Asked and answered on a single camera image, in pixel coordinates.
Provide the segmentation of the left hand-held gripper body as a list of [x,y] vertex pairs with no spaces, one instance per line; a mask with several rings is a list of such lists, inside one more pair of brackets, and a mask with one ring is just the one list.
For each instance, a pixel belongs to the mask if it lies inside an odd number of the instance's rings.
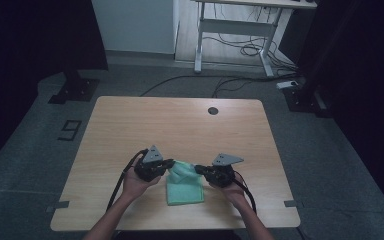
[[136,163],[134,171],[142,180],[150,182],[158,177],[156,176],[156,171],[161,169],[162,162],[162,154],[155,145],[152,145]]

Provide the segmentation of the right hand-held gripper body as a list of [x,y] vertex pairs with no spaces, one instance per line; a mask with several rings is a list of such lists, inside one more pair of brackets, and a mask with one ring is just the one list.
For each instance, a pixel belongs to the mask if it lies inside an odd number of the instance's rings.
[[209,167],[208,182],[221,188],[229,186],[235,179],[232,165],[243,161],[241,157],[220,153]]

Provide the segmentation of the green towel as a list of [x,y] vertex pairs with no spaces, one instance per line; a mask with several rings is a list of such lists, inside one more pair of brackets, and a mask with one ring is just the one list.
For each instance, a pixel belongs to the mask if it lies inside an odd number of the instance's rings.
[[169,206],[196,204],[204,201],[201,175],[193,164],[176,161],[166,177],[166,196]]

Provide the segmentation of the person's right hand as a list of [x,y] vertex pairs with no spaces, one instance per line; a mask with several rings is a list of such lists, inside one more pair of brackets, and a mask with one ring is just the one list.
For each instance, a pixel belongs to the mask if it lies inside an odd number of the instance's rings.
[[231,183],[229,186],[219,188],[219,191],[236,209],[240,209],[247,205],[244,190],[235,182]]

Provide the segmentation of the person's left hand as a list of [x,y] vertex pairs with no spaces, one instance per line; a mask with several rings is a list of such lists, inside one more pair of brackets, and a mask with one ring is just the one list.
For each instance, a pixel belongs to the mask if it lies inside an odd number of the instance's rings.
[[144,181],[136,174],[134,168],[130,167],[123,180],[123,189],[120,198],[125,201],[133,202],[149,187],[156,185],[160,179],[161,177],[158,176],[150,182]]

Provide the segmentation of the black stand base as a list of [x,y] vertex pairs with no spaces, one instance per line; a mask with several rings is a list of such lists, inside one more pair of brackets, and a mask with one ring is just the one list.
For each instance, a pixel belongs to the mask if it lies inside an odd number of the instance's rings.
[[67,101],[89,102],[98,87],[98,79],[83,78],[77,70],[63,72],[66,81],[60,91],[53,95],[49,104],[65,104]]
[[332,117],[319,90],[309,92],[304,89],[285,88],[282,93],[291,112],[313,113],[319,118]]

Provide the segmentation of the white power strip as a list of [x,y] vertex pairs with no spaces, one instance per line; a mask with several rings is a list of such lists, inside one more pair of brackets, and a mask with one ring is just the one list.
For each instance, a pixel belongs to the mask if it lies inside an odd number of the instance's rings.
[[285,88],[291,88],[291,87],[297,87],[298,83],[296,81],[285,81],[280,82],[276,84],[277,89],[285,89]]

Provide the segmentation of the dark curtain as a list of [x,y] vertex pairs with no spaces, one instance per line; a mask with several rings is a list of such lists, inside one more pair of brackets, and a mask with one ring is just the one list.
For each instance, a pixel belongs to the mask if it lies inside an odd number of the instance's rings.
[[384,194],[384,0],[315,0],[298,71]]
[[92,0],[0,0],[0,150],[41,80],[107,68]]

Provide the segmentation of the white desk frame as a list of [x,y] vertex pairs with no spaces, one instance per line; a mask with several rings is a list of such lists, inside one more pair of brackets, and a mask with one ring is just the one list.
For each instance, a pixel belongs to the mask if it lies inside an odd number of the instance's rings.
[[[273,77],[271,62],[268,52],[274,38],[278,23],[284,9],[307,9],[315,10],[315,0],[193,0],[200,5],[198,17],[198,40],[195,49],[194,72],[202,71],[202,41],[204,33],[220,33],[241,36],[266,37],[267,40],[263,50],[259,53],[265,74]],[[207,4],[227,4],[277,8],[278,12],[272,22],[249,22],[236,20],[221,20],[205,17],[205,6]]]

